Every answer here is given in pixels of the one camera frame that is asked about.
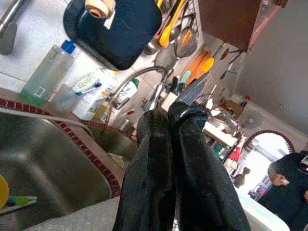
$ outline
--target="sink basin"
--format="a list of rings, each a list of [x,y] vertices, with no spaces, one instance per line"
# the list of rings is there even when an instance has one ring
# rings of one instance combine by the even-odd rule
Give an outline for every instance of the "sink basin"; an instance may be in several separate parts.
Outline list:
[[[107,153],[121,155],[131,161],[137,153],[138,146],[124,134],[109,130],[103,133],[101,129],[90,127],[95,142]]]
[[[52,122],[0,114],[0,174],[10,195],[34,205],[0,215],[0,230],[19,231],[111,198],[106,177]]]

